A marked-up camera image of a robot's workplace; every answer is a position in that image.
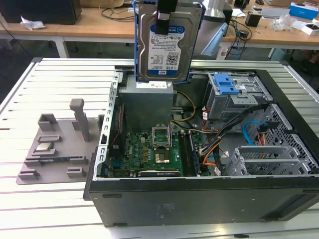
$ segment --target white paper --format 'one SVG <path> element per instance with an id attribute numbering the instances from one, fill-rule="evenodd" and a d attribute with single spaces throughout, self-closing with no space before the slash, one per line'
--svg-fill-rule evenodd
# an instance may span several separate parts
<path id="1" fill-rule="evenodd" d="M 21 16 L 21 21 L 22 22 L 20 22 L 20 24 L 24 26 L 26 29 L 29 29 L 30 31 L 32 31 L 33 29 L 40 29 L 45 27 L 42 21 L 30 21 L 30 20 L 24 19 L 22 16 Z"/>
<path id="2" fill-rule="evenodd" d="M 298 20 L 296 20 L 296 21 L 294 21 L 293 24 L 291 24 L 290 26 L 293 27 L 293 28 L 295 28 L 295 29 L 301 30 L 301 28 L 303 28 L 303 26 L 306 25 L 306 24 L 307 24 L 307 23 L 304 22 L 304 21 L 298 21 Z"/>
<path id="3" fill-rule="evenodd" d="M 233 13 L 231 14 L 234 17 L 245 17 L 246 14 L 243 13 L 242 10 L 240 10 L 239 8 L 233 8 Z"/>

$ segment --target black computer case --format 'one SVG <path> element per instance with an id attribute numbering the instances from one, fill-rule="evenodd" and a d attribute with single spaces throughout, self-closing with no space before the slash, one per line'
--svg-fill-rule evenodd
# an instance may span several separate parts
<path id="1" fill-rule="evenodd" d="M 80 0 L 1 0 L 0 12 L 8 23 L 31 21 L 73 25 L 81 15 Z"/>
<path id="2" fill-rule="evenodd" d="M 294 132 L 318 159 L 315 133 L 268 72 L 256 73 Z M 106 227 L 287 221 L 319 201 L 319 178 L 89 179 L 85 193 Z"/>

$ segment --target hard drive label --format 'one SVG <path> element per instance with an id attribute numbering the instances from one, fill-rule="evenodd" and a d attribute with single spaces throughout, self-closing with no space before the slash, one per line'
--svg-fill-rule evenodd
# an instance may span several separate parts
<path id="1" fill-rule="evenodd" d="M 168 35 L 155 34 L 150 27 L 148 69 L 155 75 L 173 75 L 178 70 L 181 49 L 178 42 L 184 38 L 183 26 L 169 26 Z"/>

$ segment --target wooden desk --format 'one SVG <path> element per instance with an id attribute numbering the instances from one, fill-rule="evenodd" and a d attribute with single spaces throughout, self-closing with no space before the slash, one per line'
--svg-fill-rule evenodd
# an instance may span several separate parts
<path id="1" fill-rule="evenodd" d="M 122 12 L 126 8 L 114 10 Z M 112 17 L 134 16 L 132 12 L 113 14 Z M 58 36 L 78 37 L 107 37 L 107 38 L 134 38 L 134 22 L 118 22 L 101 15 L 98 8 L 82 8 L 80 18 L 75 25 L 61 25 L 57 30 Z"/>
<path id="2" fill-rule="evenodd" d="M 260 7 L 251 1 L 246 10 L 253 5 Z M 113 17 L 131 16 L 131 12 L 123 12 Z M 246 18 L 237 18 L 238 22 L 245 24 Z M 284 49 L 309 49 L 319 50 L 319 36 L 308 36 L 307 34 L 293 29 L 290 31 L 273 31 L 269 26 L 271 20 L 261 19 L 258 27 L 250 27 L 253 32 L 252 38 L 247 42 L 247 47 L 261 48 L 284 48 Z M 60 57 L 68 57 L 65 45 L 66 41 L 88 41 L 88 42 L 122 42 L 134 43 L 134 22 L 117 22 L 101 16 L 98 8 L 82 8 L 82 13 L 75 25 L 47 24 L 47 28 L 29 31 L 20 24 L 8 24 L 8 30 L 16 39 L 29 40 L 53 40 L 57 45 Z M 11 39 L 5 30 L 0 28 L 0 38 Z M 225 52 L 228 51 L 235 40 L 235 30 L 230 27 L 223 42 L 217 59 L 223 60 Z"/>
<path id="3" fill-rule="evenodd" d="M 270 7 L 277 8 L 276 6 L 269 6 L 266 2 L 265 5 L 257 5 L 255 1 L 250 1 L 249 5 L 244 11 L 251 10 L 252 6 L 256 7 Z M 304 22 L 311 22 L 310 20 L 296 17 L 297 20 Z M 241 24 L 245 25 L 246 17 L 236 18 Z M 246 47 L 260 47 L 260 48 L 283 48 L 283 49 L 305 49 L 305 50 L 318 50 L 319 49 L 319 36 L 309 36 L 304 32 L 293 29 L 293 31 L 274 31 L 270 27 L 271 19 L 261 18 L 257 27 L 249 27 L 253 35 L 252 38 L 246 43 Z M 240 29 L 246 30 L 245 27 L 238 25 Z M 229 27 L 227 35 L 221 43 L 219 51 L 219 59 L 222 59 L 225 52 L 228 51 L 232 42 L 235 40 L 236 34 L 233 27 Z"/>

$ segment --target computer case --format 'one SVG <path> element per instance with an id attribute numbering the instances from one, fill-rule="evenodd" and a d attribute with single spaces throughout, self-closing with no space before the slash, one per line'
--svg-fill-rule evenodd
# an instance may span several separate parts
<path id="1" fill-rule="evenodd" d="M 31 21 L 74 25 L 81 15 L 80 0 L 1 0 L 0 12 L 8 23 Z"/>

